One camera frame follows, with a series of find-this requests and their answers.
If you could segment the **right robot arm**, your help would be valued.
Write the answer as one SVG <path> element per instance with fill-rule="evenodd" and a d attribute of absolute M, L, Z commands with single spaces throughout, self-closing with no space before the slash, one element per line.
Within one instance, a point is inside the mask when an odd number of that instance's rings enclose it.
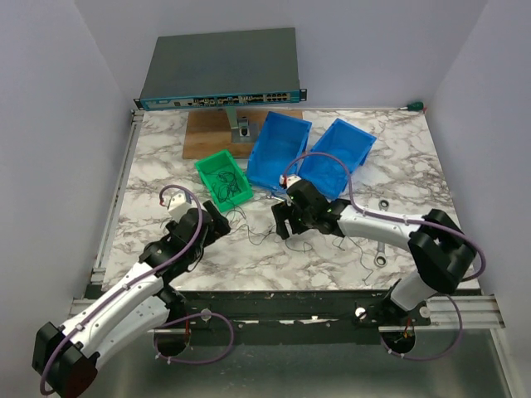
<path fill-rule="evenodd" d="M 406 250 L 416 269 L 396 282 L 382 303 L 390 324 L 403 323 L 412 310 L 435 294 L 453 294 L 479 249 L 443 211 L 424 216 L 370 211 L 354 200 L 329 201 L 312 182 L 289 178 L 287 199 L 272 208 L 276 234 L 283 240 L 316 230 L 341 238 L 361 237 Z"/>

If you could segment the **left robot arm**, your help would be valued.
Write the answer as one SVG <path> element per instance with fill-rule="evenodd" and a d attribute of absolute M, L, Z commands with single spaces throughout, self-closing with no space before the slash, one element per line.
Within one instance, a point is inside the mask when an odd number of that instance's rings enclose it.
<path fill-rule="evenodd" d="M 227 235 L 228 220 L 211 201 L 187 201 L 170 209 L 161 239 L 148 243 L 139 260 L 110 290 L 59 326 L 36 334 L 32 367 L 43 396 L 78 397 L 115 354 L 150 329 L 189 326 L 211 311 L 192 313 L 171 282 L 190 271 L 205 249 Z"/>

